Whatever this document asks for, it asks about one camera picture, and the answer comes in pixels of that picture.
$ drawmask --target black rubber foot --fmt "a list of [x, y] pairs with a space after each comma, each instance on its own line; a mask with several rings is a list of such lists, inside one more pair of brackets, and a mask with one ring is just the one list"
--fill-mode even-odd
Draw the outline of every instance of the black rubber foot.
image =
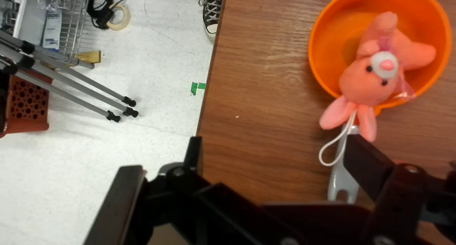
[[129, 97], [125, 96], [124, 99], [122, 100], [123, 103], [128, 104], [130, 107], [135, 107], [136, 102]]
[[132, 116], [133, 118], [138, 117], [138, 112], [130, 107], [127, 107], [127, 110], [125, 110], [122, 114], [126, 116]]
[[108, 114], [109, 114], [109, 115], [106, 117], [107, 120], [114, 120], [114, 122], [119, 123], [119, 121], [120, 121], [120, 116], [114, 115], [114, 113], [110, 112], [109, 110], [108, 110]]

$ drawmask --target wooden table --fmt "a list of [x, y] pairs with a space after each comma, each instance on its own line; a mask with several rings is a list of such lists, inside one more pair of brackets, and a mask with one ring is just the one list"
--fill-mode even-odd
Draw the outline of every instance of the wooden table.
[[[320, 165], [317, 155], [339, 130], [318, 125], [333, 98], [314, 79], [306, 47], [330, 1], [224, 0], [197, 132], [203, 136], [205, 178], [258, 204], [326, 200], [331, 168]], [[455, 27], [456, 5], [438, 1]], [[391, 159], [445, 177], [456, 157], [455, 71], [453, 53], [428, 92], [384, 110], [374, 145]], [[358, 201], [372, 206], [363, 194]], [[430, 224], [420, 235], [448, 243]]]

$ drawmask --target pink nose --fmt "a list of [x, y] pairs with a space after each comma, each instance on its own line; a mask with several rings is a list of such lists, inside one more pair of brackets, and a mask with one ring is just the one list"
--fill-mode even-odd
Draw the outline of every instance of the pink nose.
[[380, 68], [384, 71], [392, 71], [394, 69], [394, 62], [392, 60], [384, 60], [380, 63]]

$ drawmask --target black sneaker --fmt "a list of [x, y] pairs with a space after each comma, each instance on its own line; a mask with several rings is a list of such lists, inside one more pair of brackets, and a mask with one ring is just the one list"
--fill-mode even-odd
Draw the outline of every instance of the black sneaker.
[[199, 0], [199, 5], [203, 6], [202, 19], [206, 34], [210, 40], [215, 40], [217, 33], [218, 19], [222, 9], [222, 0]]

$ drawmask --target orange perforated basket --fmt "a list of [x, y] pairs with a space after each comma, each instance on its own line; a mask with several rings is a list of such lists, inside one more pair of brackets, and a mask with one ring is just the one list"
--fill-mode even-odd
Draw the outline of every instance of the orange perforated basket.
[[[52, 79], [33, 71], [29, 75], [49, 84]], [[8, 133], [44, 131], [47, 123], [49, 92], [16, 76], [11, 76], [8, 86], [5, 127], [0, 138]]]

